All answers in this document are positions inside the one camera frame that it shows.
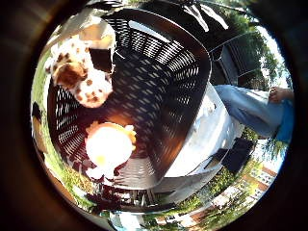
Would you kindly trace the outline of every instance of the patio chair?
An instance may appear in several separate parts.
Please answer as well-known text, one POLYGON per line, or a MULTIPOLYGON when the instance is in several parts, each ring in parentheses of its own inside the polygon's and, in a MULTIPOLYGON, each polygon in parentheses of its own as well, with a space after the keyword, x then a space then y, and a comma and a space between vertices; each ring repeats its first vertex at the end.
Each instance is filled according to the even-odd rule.
POLYGON ((212 79, 224 79, 226 84, 238 85, 239 78, 260 69, 250 38, 254 33, 246 33, 215 47, 210 53, 213 64, 212 79))

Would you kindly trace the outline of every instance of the dalmatian puppy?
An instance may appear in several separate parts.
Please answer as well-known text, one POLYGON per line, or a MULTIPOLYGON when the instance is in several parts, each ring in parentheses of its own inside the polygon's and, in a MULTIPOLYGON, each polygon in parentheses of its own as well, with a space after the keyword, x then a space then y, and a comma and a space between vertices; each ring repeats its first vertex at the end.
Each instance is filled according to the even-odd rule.
POLYGON ((97 108, 113 91, 111 74, 115 48, 115 31, 108 23, 98 22, 53 45, 45 70, 51 75, 54 86, 68 90, 84 107, 97 108), (93 65, 91 50, 94 53, 103 51, 99 60, 105 63, 103 68, 99 68, 102 66, 99 64, 93 65))

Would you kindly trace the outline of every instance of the laundry basket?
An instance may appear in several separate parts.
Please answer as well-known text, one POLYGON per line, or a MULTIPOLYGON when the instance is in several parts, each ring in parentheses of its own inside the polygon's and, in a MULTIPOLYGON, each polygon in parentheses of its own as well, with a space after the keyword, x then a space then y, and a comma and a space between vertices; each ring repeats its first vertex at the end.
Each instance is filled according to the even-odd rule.
POLYGON ((85 174, 95 167, 86 128, 94 120, 134 125, 136 150, 115 169, 114 187, 149 189, 163 179, 194 122, 211 72, 209 55, 189 32, 157 14, 124 9, 104 19, 116 32, 114 92, 100 108, 88 109, 50 83, 50 136, 63 160, 85 174))

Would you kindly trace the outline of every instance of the white surface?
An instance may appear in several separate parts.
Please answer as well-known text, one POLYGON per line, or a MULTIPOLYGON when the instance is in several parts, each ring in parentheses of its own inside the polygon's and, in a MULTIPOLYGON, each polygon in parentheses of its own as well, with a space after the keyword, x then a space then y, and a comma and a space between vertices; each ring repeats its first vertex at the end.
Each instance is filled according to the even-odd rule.
POLYGON ((243 126, 230 117, 209 83, 197 120, 166 177, 203 172, 209 157, 220 148, 232 147, 234 139, 241 135, 242 130, 243 126))

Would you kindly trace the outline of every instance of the person's leg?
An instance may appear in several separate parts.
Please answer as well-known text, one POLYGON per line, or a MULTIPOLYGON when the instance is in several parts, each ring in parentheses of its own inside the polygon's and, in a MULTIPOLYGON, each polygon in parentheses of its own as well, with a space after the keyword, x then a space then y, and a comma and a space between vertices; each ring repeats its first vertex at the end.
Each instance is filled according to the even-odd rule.
POLYGON ((237 119, 241 124, 255 131, 258 135, 268 138, 275 132, 272 127, 265 123, 261 118, 250 115, 233 105, 225 104, 225 108, 232 117, 237 119))
POLYGON ((281 104, 268 103, 263 91, 230 85, 215 86, 228 113, 242 124, 266 137, 273 135, 283 114, 281 104))

